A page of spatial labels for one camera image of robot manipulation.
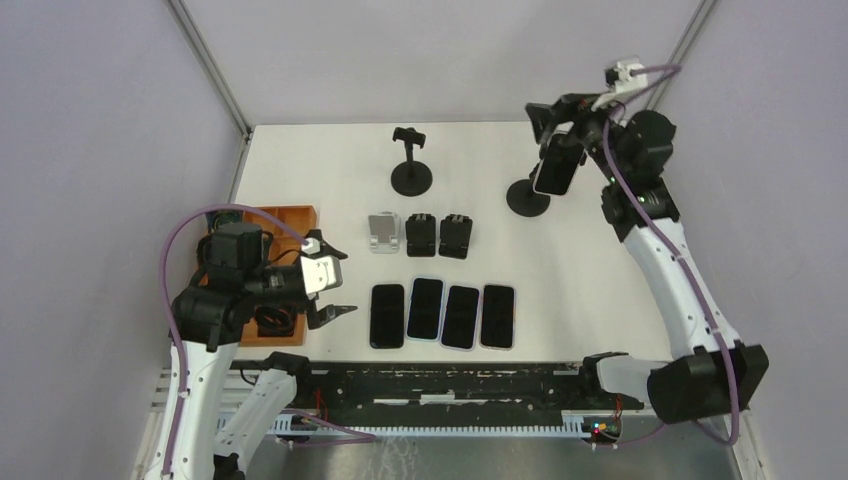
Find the clear case phone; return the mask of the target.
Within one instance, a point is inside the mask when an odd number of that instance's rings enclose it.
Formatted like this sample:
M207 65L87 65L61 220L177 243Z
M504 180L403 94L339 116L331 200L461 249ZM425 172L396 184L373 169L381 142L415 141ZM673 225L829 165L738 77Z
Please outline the clear case phone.
M574 136L566 133L555 135L563 135L564 139L555 152L540 159L532 182L532 190L537 194L564 196L577 169L585 162L585 149Z

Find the black phone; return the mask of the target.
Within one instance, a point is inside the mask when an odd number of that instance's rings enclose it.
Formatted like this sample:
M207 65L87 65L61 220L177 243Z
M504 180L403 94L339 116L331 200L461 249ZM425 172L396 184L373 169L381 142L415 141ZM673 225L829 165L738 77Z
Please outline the black phone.
M369 344L399 349L404 344L405 290L401 284L379 284L371 290Z

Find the white folding phone stand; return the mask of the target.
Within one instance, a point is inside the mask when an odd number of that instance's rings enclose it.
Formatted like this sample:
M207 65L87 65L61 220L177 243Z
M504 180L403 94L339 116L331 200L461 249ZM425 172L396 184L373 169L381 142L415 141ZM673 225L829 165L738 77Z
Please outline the white folding phone stand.
M400 250L400 217L395 212L368 216L369 250L374 254L396 254Z

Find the light blue case phone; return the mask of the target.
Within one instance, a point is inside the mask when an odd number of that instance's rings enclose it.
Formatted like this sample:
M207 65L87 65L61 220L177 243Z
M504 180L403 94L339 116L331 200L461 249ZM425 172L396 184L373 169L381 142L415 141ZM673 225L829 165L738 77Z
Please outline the light blue case phone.
M445 283L441 279L413 280L406 322L408 338L436 341L440 337L444 292Z

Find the black folding phone stand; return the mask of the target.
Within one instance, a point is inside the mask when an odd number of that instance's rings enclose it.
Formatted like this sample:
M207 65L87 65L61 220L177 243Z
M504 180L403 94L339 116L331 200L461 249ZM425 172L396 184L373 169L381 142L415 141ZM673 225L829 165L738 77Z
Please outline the black folding phone stand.
M406 253L408 257L436 255L436 219L429 213L414 213L405 222Z

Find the black round base stand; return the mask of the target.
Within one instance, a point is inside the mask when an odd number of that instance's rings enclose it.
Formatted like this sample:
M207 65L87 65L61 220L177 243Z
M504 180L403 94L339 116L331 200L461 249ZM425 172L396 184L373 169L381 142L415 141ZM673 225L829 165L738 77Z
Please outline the black round base stand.
M423 195L432 186L433 174L426 164L414 159L414 149L424 147L426 135L414 127L396 127L392 140L402 141L405 150L405 161L397 165L391 173L392 188L406 197Z

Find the lilac case phone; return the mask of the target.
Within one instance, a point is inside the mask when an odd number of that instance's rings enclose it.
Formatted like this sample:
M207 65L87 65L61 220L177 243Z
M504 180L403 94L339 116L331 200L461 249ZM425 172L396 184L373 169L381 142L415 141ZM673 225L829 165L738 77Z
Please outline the lilac case phone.
M471 350L474 347L480 290L453 285L448 290L440 343L448 348Z

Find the pink case phone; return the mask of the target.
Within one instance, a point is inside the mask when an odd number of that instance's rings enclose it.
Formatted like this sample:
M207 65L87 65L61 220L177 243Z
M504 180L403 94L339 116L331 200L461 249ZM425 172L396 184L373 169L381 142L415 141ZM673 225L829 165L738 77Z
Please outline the pink case phone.
M509 350L514 346L516 292L511 286L487 284L483 288L480 344Z

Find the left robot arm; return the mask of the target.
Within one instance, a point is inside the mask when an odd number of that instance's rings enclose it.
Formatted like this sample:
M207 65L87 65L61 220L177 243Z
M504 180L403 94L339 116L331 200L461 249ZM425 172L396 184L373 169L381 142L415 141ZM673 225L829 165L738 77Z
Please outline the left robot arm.
M319 294L343 283L346 254L320 230L301 240L296 260L276 266L273 235L254 223L226 224L199 243L202 262L169 303L171 379L165 418L148 479L243 479L253 455L286 406L302 407L314 394L309 361L274 353L236 413L218 424L222 396L243 330L263 307L305 314L318 329L352 307L317 308Z

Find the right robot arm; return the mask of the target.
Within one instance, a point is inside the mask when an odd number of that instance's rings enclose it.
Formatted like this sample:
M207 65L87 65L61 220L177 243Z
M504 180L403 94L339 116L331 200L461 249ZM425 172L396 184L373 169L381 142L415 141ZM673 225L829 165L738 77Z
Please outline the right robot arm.
M667 424L746 410L769 359L746 344L722 314L689 252L679 210L662 173L673 154L676 126L653 110L627 122L622 103L597 94L566 94L525 110L539 148L530 176L533 196L562 196L587 161L606 178L601 208L619 242L640 268L665 325L667 362L622 352L589 356L577 382L580 400L602 408L617 394L651 406Z

